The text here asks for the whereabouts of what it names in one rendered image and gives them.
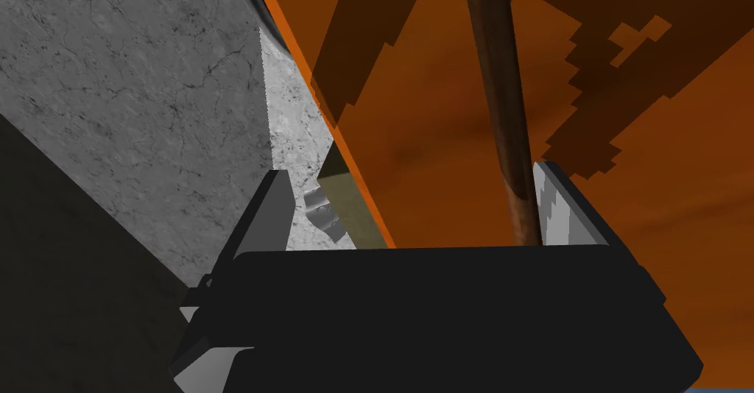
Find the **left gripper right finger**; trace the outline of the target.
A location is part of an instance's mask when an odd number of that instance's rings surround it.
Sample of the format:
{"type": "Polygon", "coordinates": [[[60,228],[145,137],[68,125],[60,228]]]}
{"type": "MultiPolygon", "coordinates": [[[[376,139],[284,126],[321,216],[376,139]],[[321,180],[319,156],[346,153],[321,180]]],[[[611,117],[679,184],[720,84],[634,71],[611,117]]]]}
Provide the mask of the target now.
{"type": "Polygon", "coordinates": [[[546,246],[624,246],[583,192],[555,162],[536,162],[533,177],[540,231],[546,246]]]}

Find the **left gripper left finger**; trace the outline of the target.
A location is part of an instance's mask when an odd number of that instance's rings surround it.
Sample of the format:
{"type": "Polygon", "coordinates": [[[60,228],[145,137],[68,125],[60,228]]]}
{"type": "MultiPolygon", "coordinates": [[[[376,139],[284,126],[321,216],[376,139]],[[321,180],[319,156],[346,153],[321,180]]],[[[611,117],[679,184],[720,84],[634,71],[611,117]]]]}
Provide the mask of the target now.
{"type": "Polygon", "coordinates": [[[284,250],[294,213],[295,195],[289,172],[268,171],[206,277],[217,278],[243,253],[284,250]]]}

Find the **orange cupboard door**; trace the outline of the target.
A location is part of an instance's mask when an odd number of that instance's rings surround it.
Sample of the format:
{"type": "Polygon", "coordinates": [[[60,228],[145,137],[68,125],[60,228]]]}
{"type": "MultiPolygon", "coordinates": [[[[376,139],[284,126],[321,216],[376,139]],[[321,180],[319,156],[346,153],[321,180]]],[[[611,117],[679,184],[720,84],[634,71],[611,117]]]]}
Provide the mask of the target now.
{"type": "MultiPolygon", "coordinates": [[[[512,240],[466,0],[264,0],[391,247],[512,240]]],[[[534,160],[754,387],[754,0],[511,0],[534,160]]]]}

